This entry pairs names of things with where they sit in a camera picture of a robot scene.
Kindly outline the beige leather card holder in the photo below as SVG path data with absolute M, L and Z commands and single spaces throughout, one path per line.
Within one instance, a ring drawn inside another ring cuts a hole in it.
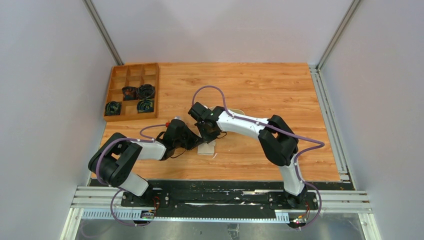
M 202 143 L 197 147 L 197 154 L 204 156 L 213 156 L 215 154 L 216 141 Z

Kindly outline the beige oval plastic tray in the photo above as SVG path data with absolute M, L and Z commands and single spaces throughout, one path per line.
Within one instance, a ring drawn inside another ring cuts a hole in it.
M 216 107 L 212 106 L 209 107 L 208 109 L 210 109 L 211 111 L 213 111 Z M 239 115 L 246 115 L 245 112 L 241 109 L 235 109 L 235 108 L 228 108 L 227 109 L 231 114 L 239 114 Z

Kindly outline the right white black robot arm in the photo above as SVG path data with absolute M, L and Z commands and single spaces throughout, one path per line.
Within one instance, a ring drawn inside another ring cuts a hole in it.
M 283 177 L 285 202 L 295 208 L 304 201 L 307 189 L 299 179 L 294 164 L 299 141 L 280 116 L 256 118 L 222 106 L 210 109 L 199 102 L 192 105 L 188 115 L 196 121 L 195 126 L 207 143 L 216 140 L 223 132 L 237 133 L 258 140 L 265 157 L 278 166 Z

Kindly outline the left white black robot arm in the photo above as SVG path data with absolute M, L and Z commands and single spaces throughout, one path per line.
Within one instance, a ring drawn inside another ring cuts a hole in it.
M 88 169 L 106 186 L 118 188 L 137 197 L 151 188 L 149 182 L 133 172 L 137 161 L 165 161 L 174 156 L 177 149 L 191 151 L 203 143 L 186 123 L 173 119 L 157 137 L 130 138 L 116 132 L 88 162 Z

